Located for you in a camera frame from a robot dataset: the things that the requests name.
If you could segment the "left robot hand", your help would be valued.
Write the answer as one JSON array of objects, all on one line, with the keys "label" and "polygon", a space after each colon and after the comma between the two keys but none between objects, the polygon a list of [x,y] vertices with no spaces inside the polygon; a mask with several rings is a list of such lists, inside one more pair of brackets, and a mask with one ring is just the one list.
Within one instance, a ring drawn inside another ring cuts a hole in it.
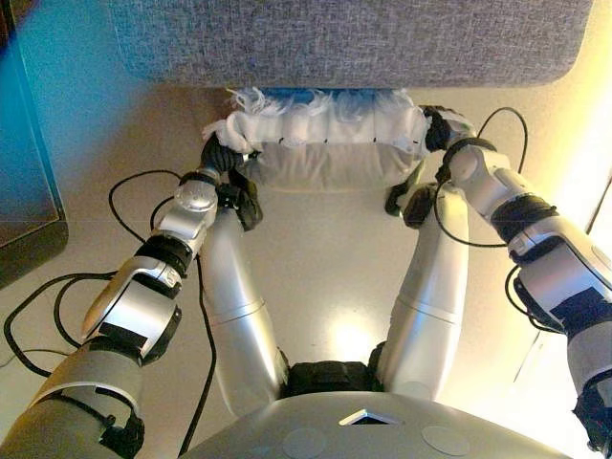
[{"label": "left robot hand", "polygon": [[238,153],[222,145],[217,136],[212,134],[202,150],[199,167],[221,175],[249,160],[249,153]]}]

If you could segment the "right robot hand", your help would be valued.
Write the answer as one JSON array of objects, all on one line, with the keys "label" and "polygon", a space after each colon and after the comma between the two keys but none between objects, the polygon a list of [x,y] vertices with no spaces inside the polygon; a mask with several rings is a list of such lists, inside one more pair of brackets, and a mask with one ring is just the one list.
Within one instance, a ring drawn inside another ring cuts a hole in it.
[{"label": "right robot hand", "polygon": [[446,151],[459,140],[476,137],[474,125],[463,114],[436,105],[421,105],[420,108],[430,121],[425,137],[429,152]]}]

